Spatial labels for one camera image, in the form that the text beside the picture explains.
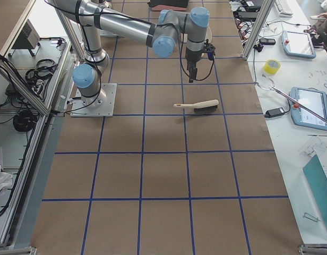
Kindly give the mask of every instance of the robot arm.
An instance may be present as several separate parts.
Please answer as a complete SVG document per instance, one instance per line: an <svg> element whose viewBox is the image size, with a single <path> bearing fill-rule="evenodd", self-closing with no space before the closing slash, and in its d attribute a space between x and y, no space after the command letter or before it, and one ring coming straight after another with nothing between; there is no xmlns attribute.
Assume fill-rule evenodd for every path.
<svg viewBox="0 0 327 255"><path fill-rule="evenodd" d="M152 47L159 57L168 57L172 54L181 32L188 34L185 58L190 82L196 79L196 63L201 59L202 53L208 52L204 41L210 14L203 7L193 8L190 14L161 11L159 24L154 24L107 8L100 4L101 0L52 0L52 2L69 19L81 25L86 50L85 59L88 63L98 64L101 73L107 67L109 58L101 48L98 29L144 43Z"/></svg>

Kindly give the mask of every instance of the white table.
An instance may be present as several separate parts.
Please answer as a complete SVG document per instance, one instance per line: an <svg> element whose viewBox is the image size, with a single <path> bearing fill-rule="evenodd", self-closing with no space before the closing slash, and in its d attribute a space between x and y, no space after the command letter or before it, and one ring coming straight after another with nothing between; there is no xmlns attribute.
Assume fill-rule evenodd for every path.
<svg viewBox="0 0 327 255"><path fill-rule="evenodd" d="M308 21L301 11L296 0L289 0L294 16L281 18L290 23L308 24ZM272 21L277 17L277 12L273 8L267 19ZM266 31L265 35L275 35L283 29L289 31L303 31L304 26L296 27L281 22L270 25L271 29L277 28L275 32ZM269 37L276 40L274 46L265 46L261 53L255 52L255 69L257 82L263 87L271 85L271 81L262 76L263 66L268 59L277 59L281 62L281 68L276 75L270 76L277 88L285 93L289 93L292 87L316 88L327 93L327 53L324 50L316 50L315 59L303 59L286 56L281 45L281 36ZM253 51L248 58L249 68L253 73ZM266 91L256 87L263 112L283 107L288 109L286 98L275 91ZM282 117L266 119L274 149L276 151L279 166L284 178L289 199L295 214L300 234L305 244L327 244L327 231L322 221L314 222L304 218L304 213L311 214L321 219L319 209L315 203L303 167L310 160L310 156L303 153L304 145L311 139L320 139L327 144L327 137L312 137L309 134L327 135L327 131L310 129L296 126L287 114ZM327 165L327 149L319 155L322 165Z"/></svg>

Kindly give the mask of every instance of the power adapter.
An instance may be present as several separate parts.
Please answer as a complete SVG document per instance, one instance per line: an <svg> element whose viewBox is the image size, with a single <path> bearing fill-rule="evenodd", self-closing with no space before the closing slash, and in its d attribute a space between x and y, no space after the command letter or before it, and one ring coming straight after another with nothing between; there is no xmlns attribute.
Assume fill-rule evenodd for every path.
<svg viewBox="0 0 327 255"><path fill-rule="evenodd" d="M266 113L264 114L265 118L274 118L278 116L282 116L285 114L285 110L282 107L267 110Z"/></svg>

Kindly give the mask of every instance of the tile floor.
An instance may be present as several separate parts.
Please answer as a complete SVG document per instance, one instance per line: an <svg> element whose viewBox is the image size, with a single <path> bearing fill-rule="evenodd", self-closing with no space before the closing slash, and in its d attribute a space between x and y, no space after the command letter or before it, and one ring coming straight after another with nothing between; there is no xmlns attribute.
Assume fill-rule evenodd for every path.
<svg viewBox="0 0 327 255"><path fill-rule="evenodd" d="M147 0L114 8L157 22ZM112 118L66 116L31 245L40 255L289 255L301 244L228 3L210 9L216 64L189 84L178 50L158 59L104 38ZM211 63L202 59L199 77ZM219 99L208 114L174 103Z"/></svg>

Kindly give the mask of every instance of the blue tablet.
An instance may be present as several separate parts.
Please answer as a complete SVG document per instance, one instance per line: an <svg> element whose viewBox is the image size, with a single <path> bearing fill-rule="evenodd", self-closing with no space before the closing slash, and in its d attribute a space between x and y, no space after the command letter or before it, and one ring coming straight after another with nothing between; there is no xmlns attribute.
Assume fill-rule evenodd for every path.
<svg viewBox="0 0 327 255"><path fill-rule="evenodd" d="M324 91L293 87L290 96L327 120L327 95ZM291 107L291 117L296 125L327 130L325 122L305 109Z"/></svg>
<svg viewBox="0 0 327 255"><path fill-rule="evenodd" d="M288 56L315 58L311 37L308 33L283 31L281 35L284 52Z"/></svg>

